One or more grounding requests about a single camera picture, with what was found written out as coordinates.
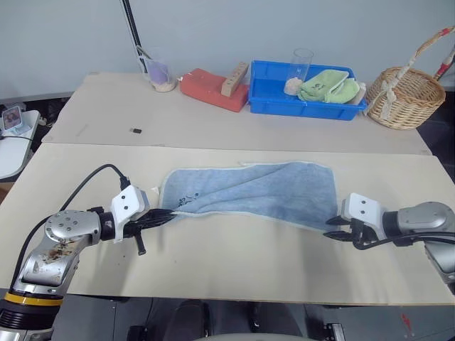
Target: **white device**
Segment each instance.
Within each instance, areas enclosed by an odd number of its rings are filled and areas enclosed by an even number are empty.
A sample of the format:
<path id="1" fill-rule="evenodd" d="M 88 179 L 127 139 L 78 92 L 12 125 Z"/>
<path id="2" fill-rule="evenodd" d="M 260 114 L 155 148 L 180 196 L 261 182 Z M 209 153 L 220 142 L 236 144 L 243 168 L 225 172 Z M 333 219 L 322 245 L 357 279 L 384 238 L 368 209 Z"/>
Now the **white device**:
<path id="1" fill-rule="evenodd" d="M 4 131 L 13 135 L 21 135 L 31 129 L 24 123 L 20 106 L 12 107 L 1 113 L 1 121 Z"/>
<path id="2" fill-rule="evenodd" d="M 149 200 L 143 190 L 129 185 L 112 199 L 111 212 L 115 223 L 114 243 L 123 240 L 123 229 L 126 223 L 137 220 L 150 210 Z"/>

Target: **orange foam block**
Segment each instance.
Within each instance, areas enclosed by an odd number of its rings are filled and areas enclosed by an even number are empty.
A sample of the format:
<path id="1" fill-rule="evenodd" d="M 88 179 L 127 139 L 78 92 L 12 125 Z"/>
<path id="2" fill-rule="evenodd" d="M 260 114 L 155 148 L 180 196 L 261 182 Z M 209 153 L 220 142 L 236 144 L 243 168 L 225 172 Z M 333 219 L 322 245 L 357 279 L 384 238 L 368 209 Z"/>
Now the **orange foam block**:
<path id="1" fill-rule="evenodd" d="M 225 80 L 225 77 L 212 75 L 202 69 L 194 69 L 183 76 L 180 91 L 205 103 L 239 112 L 247 103 L 248 85 L 240 84 L 234 93 L 227 97 L 221 94 L 221 86 Z"/>

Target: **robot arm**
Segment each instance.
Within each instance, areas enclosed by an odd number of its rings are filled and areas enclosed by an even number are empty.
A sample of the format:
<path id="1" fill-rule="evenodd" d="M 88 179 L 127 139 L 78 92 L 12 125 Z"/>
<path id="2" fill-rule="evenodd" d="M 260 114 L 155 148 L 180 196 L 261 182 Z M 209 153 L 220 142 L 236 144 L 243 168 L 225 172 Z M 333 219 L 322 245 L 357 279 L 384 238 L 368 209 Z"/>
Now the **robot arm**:
<path id="1" fill-rule="evenodd" d="M 327 237 L 352 242 L 357 249 L 370 249 L 393 242 L 397 247 L 424 242 L 426 253 L 447 284 L 455 283 L 455 214 L 440 202 L 388 212 L 380 203 L 351 193 L 341 214 L 327 224 L 349 225 L 350 232 L 327 232 Z"/>
<path id="2" fill-rule="evenodd" d="M 145 253 L 141 231 L 175 217 L 170 210 L 149 210 L 145 192 L 132 185 L 112 200 L 110 210 L 64 210 L 46 220 L 41 243 L 0 301 L 1 341 L 50 340 L 53 322 L 85 247 L 100 240 L 120 242 L 135 237 L 141 255 Z"/>

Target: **cable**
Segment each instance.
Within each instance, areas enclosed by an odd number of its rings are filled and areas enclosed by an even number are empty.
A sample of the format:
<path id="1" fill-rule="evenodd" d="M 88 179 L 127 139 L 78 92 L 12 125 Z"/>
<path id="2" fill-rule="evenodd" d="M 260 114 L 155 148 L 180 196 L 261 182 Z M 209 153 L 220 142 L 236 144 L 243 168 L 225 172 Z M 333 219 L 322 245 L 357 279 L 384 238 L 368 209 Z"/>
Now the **cable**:
<path id="1" fill-rule="evenodd" d="M 112 341 L 114 341 L 115 339 L 115 320 L 117 318 L 117 302 L 114 302 L 115 303 L 115 307 L 114 307 L 114 325 L 112 326 Z"/>
<path id="2" fill-rule="evenodd" d="M 37 144 L 40 143 L 37 140 L 29 139 L 28 137 L 25 137 L 25 136 L 3 136 L 2 135 L 2 136 L 0 136 L 0 141 L 3 140 L 3 139 L 6 139 L 6 138 L 8 138 L 8 139 L 11 139 L 11 138 L 13 138 L 13 139 L 24 139 L 24 140 L 29 140 L 29 141 L 35 142 Z"/>
<path id="3" fill-rule="evenodd" d="M 4 137 L 22 137 L 22 136 L 4 136 Z M 100 171 L 102 171 L 105 168 L 112 168 L 115 173 L 117 173 L 120 177 L 120 188 L 124 190 L 126 187 L 128 187 L 131 183 L 129 182 L 128 178 L 123 175 L 123 173 L 114 165 L 107 163 L 105 165 L 102 165 L 95 169 L 93 172 L 91 172 L 81 183 L 79 186 L 76 187 L 74 192 L 70 195 L 70 197 L 65 201 L 63 206 L 60 208 L 60 211 L 66 210 L 66 207 L 71 203 L 71 201 L 74 199 L 74 197 L 80 192 L 80 190 L 89 182 L 91 178 L 93 178 L 96 174 L 98 174 Z M 21 252 L 19 253 L 19 257 L 16 262 L 16 267 L 14 268 L 14 274 L 13 274 L 13 279 L 11 281 L 11 285 L 9 287 L 9 290 L 12 291 L 14 289 L 14 284 L 16 282 L 16 279 L 19 276 L 19 271 L 21 270 L 22 262 L 23 262 L 23 257 L 27 251 L 28 244 L 30 243 L 31 239 L 33 238 L 34 234 L 38 231 L 38 229 L 41 227 L 42 224 L 46 222 L 46 220 L 49 218 L 46 217 L 43 220 L 41 220 L 28 234 L 25 242 L 22 245 Z"/>
<path id="4" fill-rule="evenodd" d="M 366 249 L 371 249 L 372 247 L 378 247 L 380 245 L 384 245 L 390 242 L 396 242 L 397 240 L 403 240 L 403 239 L 416 239 L 416 242 L 420 241 L 431 241 L 431 242 L 443 242 L 447 244 L 455 244 L 455 240 L 450 240 L 450 239 L 443 239 L 443 238 L 432 238 L 433 236 L 444 236 L 444 237 L 455 237 L 455 233 L 453 232 L 416 232 L 416 233 L 410 233 L 410 234 L 404 234 L 402 236 L 395 236 L 395 237 L 390 237 L 387 239 L 380 240 L 379 242 L 374 242 L 371 244 L 359 244 L 353 242 L 353 245 L 356 249 L 359 250 L 366 250 Z"/>
<path id="5" fill-rule="evenodd" d="M 46 222 L 49 217 L 44 218 L 41 220 L 28 234 L 25 242 L 22 244 L 21 252 L 19 253 L 19 257 L 17 258 L 16 267 L 14 268 L 13 280 L 11 281 L 11 285 L 9 286 L 9 290 L 12 291 L 14 289 L 14 284 L 16 282 L 17 277 L 19 276 L 19 271 L 21 270 L 23 256 L 26 254 L 28 244 L 30 243 L 33 235 L 38 231 L 42 224 Z"/>
<path id="6" fill-rule="evenodd" d="M 147 325 L 149 323 L 149 318 L 150 318 L 150 313 L 151 313 L 151 308 L 153 307 L 154 305 L 154 298 L 153 297 L 150 297 L 151 301 L 150 301 L 150 308 L 149 308 L 149 312 L 147 313 L 147 317 L 145 319 L 145 328 L 147 328 Z"/>
<path id="7" fill-rule="evenodd" d="M 100 171 L 102 171 L 105 168 L 112 168 L 115 171 L 115 173 L 117 173 L 119 175 L 119 177 L 120 177 L 120 188 L 122 190 L 124 190 L 126 187 L 131 185 L 131 183 L 129 182 L 128 178 L 125 175 L 123 175 L 123 173 L 116 166 L 112 165 L 111 163 L 107 163 L 105 165 L 102 165 L 102 166 L 98 167 L 93 172 L 91 172 L 80 183 L 80 185 L 76 187 L 74 192 L 70 195 L 70 197 L 65 201 L 63 206 L 60 208 L 60 211 L 66 210 L 66 208 L 68 207 L 70 202 L 73 201 L 74 197 L 80 192 L 80 190 L 82 190 L 82 188 L 90 181 L 90 179 L 93 178 L 95 175 L 97 175 Z"/>

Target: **wooden board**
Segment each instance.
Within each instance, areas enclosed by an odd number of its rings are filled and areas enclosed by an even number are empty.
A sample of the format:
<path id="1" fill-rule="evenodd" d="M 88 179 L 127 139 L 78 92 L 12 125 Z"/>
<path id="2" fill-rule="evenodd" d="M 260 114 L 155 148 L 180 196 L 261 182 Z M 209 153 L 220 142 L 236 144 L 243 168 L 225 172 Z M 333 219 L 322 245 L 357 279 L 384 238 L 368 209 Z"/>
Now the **wooden board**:
<path id="1" fill-rule="evenodd" d="M 455 208 L 455 186 L 433 156 L 44 144 L 0 206 L 0 287 L 9 284 L 30 229 L 58 211 L 103 163 L 118 166 L 153 203 L 158 196 L 152 188 L 175 168 L 292 160 L 330 166 L 338 201 L 357 192 L 391 210 L 427 200 Z M 109 207 L 118 192 L 118 177 L 104 170 L 70 208 Z M 143 236 L 144 256 L 137 256 L 132 239 L 84 250 L 70 292 L 359 305 L 455 303 L 421 244 L 358 251 L 285 222 L 240 215 L 170 222 Z"/>
<path id="2" fill-rule="evenodd" d="M 141 134 L 130 131 L 142 129 Z M 431 155 L 413 129 L 353 121 L 234 113 L 185 96 L 155 92 L 141 75 L 88 75 L 43 139 L 62 144 L 170 146 L 254 151 Z"/>

